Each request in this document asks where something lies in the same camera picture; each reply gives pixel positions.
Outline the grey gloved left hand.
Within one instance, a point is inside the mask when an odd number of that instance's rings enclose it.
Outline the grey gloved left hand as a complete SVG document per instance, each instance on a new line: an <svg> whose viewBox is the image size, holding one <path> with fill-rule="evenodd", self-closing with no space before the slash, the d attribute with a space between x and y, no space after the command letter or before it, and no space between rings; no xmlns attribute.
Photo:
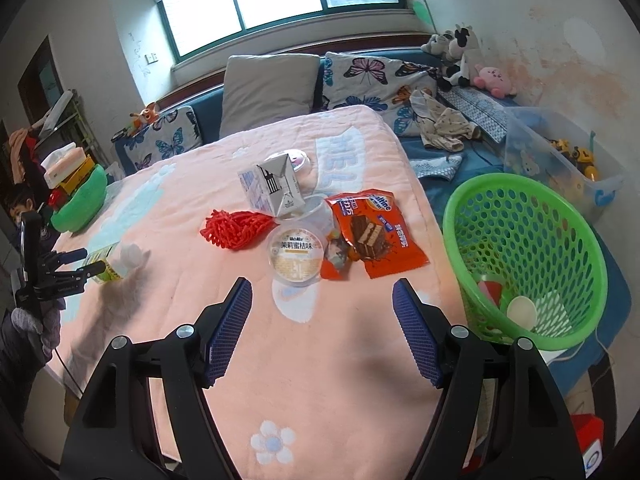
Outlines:
<svg viewBox="0 0 640 480"><path fill-rule="evenodd" d="M61 337L62 299L42 304L42 320L22 308L14 308L1 324L1 380L26 386L52 359Z"/></svg>

